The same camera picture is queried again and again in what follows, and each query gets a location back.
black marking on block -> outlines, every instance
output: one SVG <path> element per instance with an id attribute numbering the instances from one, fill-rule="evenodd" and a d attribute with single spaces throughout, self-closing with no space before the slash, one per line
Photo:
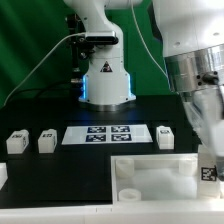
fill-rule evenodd
<path id="1" fill-rule="evenodd" d="M 201 180 L 215 182 L 217 180 L 216 168 L 201 168 Z"/>
<path id="2" fill-rule="evenodd" d="M 52 134 L 44 134 L 43 135 L 43 138 L 50 138 L 50 137 L 52 137 Z"/>
<path id="3" fill-rule="evenodd" d="M 12 138 L 22 138 L 23 135 L 13 135 Z"/>
<path id="4" fill-rule="evenodd" d="M 166 134 L 169 134 L 170 131 L 168 131 L 168 130 L 161 130 L 160 133 L 163 134 L 163 135 L 166 135 Z"/>

white cable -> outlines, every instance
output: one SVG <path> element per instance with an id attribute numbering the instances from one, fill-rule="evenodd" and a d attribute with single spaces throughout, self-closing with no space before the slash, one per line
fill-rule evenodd
<path id="1" fill-rule="evenodd" d="M 59 45 L 61 43 L 63 43 L 65 40 L 71 38 L 71 37 L 75 37 L 75 36 L 82 36 L 85 33 L 77 33 L 77 34 L 72 34 L 69 35 L 65 38 L 63 38 L 61 41 L 59 41 L 53 48 L 52 50 L 39 62 L 39 64 L 26 76 L 26 78 L 15 88 L 12 90 L 12 92 L 7 96 L 5 102 L 4 102 L 4 106 L 6 106 L 9 98 L 12 96 L 13 93 L 16 92 L 16 90 L 18 90 L 29 78 L 31 75 L 33 75 L 33 73 L 49 58 L 49 56 L 59 47 Z"/>
<path id="2" fill-rule="evenodd" d="M 157 67 L 161 70 L 161 72 L 162 72 L 162 73 L 166 76 L 166 78 L 167 78 L 167 74 L 166 74 L 166 72 L 164 72 L 164 70 L 160 67 L 160 65 L 158 64 L 158 62 L 157 62 L 157 61 L 155 60 L 155 58 L 152 56 L 151 52 L 149 51 L 149 49 L 148 49 L 148 47 L 147 47 L 147 45 L 146 45 L 146 43 L 145 43 L 145 40 L 144 40 L 144 38 L 143 38 L 143 36 L 142 36 L 142 33 L 141 33 L 141 31 L 140 31 L 140 28 L 139 28 L 139 26 L 138 26 L 138 22 L 137 22 L 137 19 L 136 19 L 136 16 L 135 16 L 135 11 L 134 11 L 134 6 L 133 6 L 133 2 L 132 2 L 132 0 L 130 0 L 130 2 L 131 2 L 132 16 L 133 16 L 133 19 L 134 19 L 135 26 L 136 26 L 136 29 L 137 29 L 137 31 L 138 31 L 138 34 L 139 34 L 139 36 L 140 36 L 140 38 L 141 38 L 141 41 L 142 41 L 142 43 L 143 43 L 143 45 L 144 45 L 144 47 L 145 47 L 147 53 L 149 54 L 150 58 L 152 59 L 152 61 L 157 65 Z"/>

black cable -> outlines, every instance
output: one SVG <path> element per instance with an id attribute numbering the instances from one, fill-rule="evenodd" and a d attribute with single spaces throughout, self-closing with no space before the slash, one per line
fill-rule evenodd
<path id="1" fill-rule="evenodd" d="M 21 93 L 24 93 L 24 92 L 33 92 L 33 91 L 40 91 L 40 90 L 42 90 L 42 89 L 23 89 L 23 90 L 20 90 L 20 91 L 17 91 L 17 92 L 15 92 L 15 93 L 13 93 L 11 96 L 10 96 L 10 98 L 8 99 L 8 102 L 7 103 L 9 103 L 16 95 L 19 95 L 19 94 L 21 94 Z"/>
<path id="2" fill-rule="evenodd" d="M 58 85 L 68 84 L 68 83 L 70 84 L 70 82 L 68 82 L 68 81 L 61 81 L 61 82 L 53 83 L 53 84 L 51 84 L 50 86 L 48 86 L 48 87 L 46 87 L 46 88 L 23 89 L 23 90 L 17 91 L 17 92 L 15 92 L 14 94 L 12 94 L 12 95 L 10 96 L 10 98 L 8 99 L 8 102 L 12 101 L 12 99 L 13 99 L 15 96 L 17 96 L 17 95 L 19 95 L 19 94 L 21 94 L 21 93 L 24 93 L 24 92 L 35 92 L 35 91 L 39 91 L 39 93 L 37 93 L 37 95 L 35 96 L 35 98 L 36 98 L 36 97 L 38 98 L 40 95 L 42 95 L 44 92 L 47 92 L 47 91 L 70 90 L 70 88 L 69 88 L 69 89 L 62 89 L 62 88 L 60 88 L 60 89 L 52 89 L 53 87 L 56 87 L 56 86 L 58 86 Z"/>
<path id="3" fill-rule="evenodd" d="M 39 98 L 43 93 L 51 90 L 55 86 L 65 85 L 65 84 L 71 84 L 71 82 L 69 82 L 69 81 L 60 81 L 60 82 L 53 83 L 53 84 L 47 86 L 46 88 L 42 89 L 39 93 L 37 93 L 36 96 L 34 97 L 34 99 Z"/>

small white cube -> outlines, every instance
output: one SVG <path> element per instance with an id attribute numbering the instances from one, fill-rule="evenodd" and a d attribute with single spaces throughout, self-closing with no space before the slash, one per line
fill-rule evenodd
<path id="1" fill-rule="evenodd" d="M 7 139 L 8 154 L 22 154 L 29 144 L 29 132 L 27 130 L 14 131 Z"/>
<path id="2" fill-rule="evenodd" d="M 43 131 L 38 139 L 39 153 L 53 153 L 57 145 L 57 131 Z"/>
<path id="3" fill-rule="evenodd" d="M 156 140 L 160 149 L 174 149 L 174 135 L 171 128 L 164 126 L 157 127 Z"/>

white block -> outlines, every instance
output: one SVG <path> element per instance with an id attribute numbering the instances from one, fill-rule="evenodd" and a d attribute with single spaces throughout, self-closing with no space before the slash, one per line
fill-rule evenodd
<path id="1" fill-rule="evenodd" d="M 156 140 L 160 149 L 174 149 L 174 135 L 169 127 L 156 128 Z"/>
<path id="2" fill-rule="evenodd" d="M 198 198 L 220 198 L 220 180 L 216 174 L 216 164 L 208 149 L 202 145 L 198 149 Z"/>
<path id="3" fill-rule="evenodd" d="M 57 131 L 49 129 L 43 131 L 38 139 L 39 153 L 53 153 L 57 145 Z"/>
<path id="4" fill-rule="evenodd" d="M 27 130 L 14 131 L 7 139 L 8 154 L 22 154 L 29 144 L 29 132 Z"/>
<path id="5" fill-rule="evenodd" d="M 5 163 L 0 163 L 0 190 L 8 179 L 7 169 Z"/>

